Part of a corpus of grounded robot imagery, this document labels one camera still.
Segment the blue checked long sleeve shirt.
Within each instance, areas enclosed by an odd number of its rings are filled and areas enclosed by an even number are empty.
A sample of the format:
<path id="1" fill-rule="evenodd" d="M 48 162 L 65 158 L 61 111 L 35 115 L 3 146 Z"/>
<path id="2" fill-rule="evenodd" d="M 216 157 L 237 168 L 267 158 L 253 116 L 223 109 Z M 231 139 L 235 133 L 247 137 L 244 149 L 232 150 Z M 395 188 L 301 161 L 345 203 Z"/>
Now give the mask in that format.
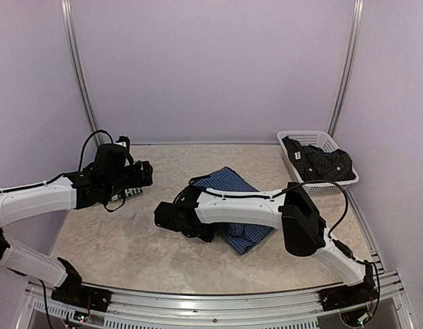
<path id="1" fill-rule="evenodd" d="M 189 184 L 218 195 L 233 192 L 239 196 L 257 192 L 230 167 L 192 178 Z M 199 201 L 198 217 L 215 224 L 218 235 L 240 256 L 250 252 L 276 230 L 276 218 L 261 199 L 222 199 L 204 194 Z"/>

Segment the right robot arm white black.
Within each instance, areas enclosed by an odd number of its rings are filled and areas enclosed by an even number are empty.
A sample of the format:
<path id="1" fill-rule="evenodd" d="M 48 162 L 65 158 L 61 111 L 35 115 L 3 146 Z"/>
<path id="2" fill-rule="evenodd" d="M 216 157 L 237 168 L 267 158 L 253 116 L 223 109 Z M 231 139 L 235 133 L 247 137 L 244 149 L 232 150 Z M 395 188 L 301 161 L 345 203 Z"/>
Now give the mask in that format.
<path id="1" fill-rule="evenodd" d="M 374 266 L 358 259 L 328 227 L 304 189 L 290 182 L 282 190 L 220 191 L 190 183 L 173 202 L 160 202 L 154 211 L 159 228 L 205 242 L 214 239 L 223 223 L 254 224 L 282 230 L 285 249 L 296 257 L 313 257 L 345 285 L 343 299 L 357 304 L 375 289 Z"/>

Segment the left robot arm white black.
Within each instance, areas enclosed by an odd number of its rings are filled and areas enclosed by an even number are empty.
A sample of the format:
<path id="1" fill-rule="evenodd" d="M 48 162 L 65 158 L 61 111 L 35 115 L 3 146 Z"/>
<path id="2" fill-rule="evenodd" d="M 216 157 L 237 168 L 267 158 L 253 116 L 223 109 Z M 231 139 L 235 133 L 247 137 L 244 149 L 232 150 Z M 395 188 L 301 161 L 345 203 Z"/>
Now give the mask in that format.
<path id="1" fill-rule="evenodd" d="M 0 267 L 51 284 L 74 305 L 88 297 L 82 277 L 70 262 L 42 254 L 6 236 L 4 227 L 22 219 L 62 210 L 107 206 L 115 195 L 128 189 L 151 186 L 153 167 L 135 161 L 124 142 L 103 144 L 95 159 L 77 171 L 33 185 L 0 189 Z"/>

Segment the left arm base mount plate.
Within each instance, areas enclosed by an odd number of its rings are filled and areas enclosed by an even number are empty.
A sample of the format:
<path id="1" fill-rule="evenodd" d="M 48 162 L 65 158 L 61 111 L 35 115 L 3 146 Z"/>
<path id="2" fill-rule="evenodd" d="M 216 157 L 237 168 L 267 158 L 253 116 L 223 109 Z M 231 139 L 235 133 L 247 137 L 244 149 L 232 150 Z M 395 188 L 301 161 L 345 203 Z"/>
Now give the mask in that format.
<path id="1" fill-rule="evenodd" d="M 112 297 L 107 289 L 79 285 L 54 288 L 51 298 L 64 304 L 106 313 Z"/>

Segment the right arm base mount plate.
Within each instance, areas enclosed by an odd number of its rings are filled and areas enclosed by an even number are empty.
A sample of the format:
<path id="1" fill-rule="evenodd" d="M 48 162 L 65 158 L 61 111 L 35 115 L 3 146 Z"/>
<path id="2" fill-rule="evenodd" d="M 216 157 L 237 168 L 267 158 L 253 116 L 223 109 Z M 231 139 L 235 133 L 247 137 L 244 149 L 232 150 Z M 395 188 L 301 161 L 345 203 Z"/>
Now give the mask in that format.
<path id="1" fill-rule="evenodd" d="M 322 289 L 319 292 L 323 311 L 347 308 L 376 299 L 378 291 L 366 283 L 354 286 L 341 285 L 333 288 Z"/>

